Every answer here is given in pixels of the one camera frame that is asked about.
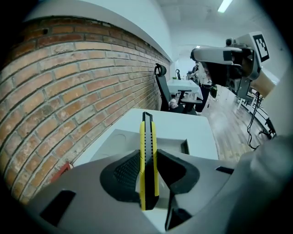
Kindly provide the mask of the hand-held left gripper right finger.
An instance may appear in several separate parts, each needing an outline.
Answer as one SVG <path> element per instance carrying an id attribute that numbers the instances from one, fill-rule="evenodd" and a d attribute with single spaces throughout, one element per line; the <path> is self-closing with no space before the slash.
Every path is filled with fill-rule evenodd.
<path id="1" fill-rule="evenodd" d="M 174 195 L 190 192 L 200 178 L 194 165 L 162 149 L 157 151 L 157 169 Z"/>

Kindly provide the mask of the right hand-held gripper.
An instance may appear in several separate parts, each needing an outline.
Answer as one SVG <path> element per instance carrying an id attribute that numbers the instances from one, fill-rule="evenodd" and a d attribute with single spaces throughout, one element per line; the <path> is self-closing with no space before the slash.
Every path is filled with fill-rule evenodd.
<path id="1" fill-rule="evenodd" d="M 225 47 L 194 48 L 190 58 L 202 64 L 212 83 L 251 101 L 248 96 L 251 82 L 259 77 L 270 55 L 263 34 L 251 32 L 228 38 Z"/>

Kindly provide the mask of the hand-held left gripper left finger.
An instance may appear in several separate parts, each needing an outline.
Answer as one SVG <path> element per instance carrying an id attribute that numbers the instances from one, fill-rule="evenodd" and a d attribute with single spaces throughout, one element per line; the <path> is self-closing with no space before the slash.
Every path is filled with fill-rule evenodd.
<path id="1" fill-rule="evenodd" d="M 106 166 L 100 174 L 102 188 L 120 202 L 140 203 L 136 180 L 140 172 L 140 150 Z"/>

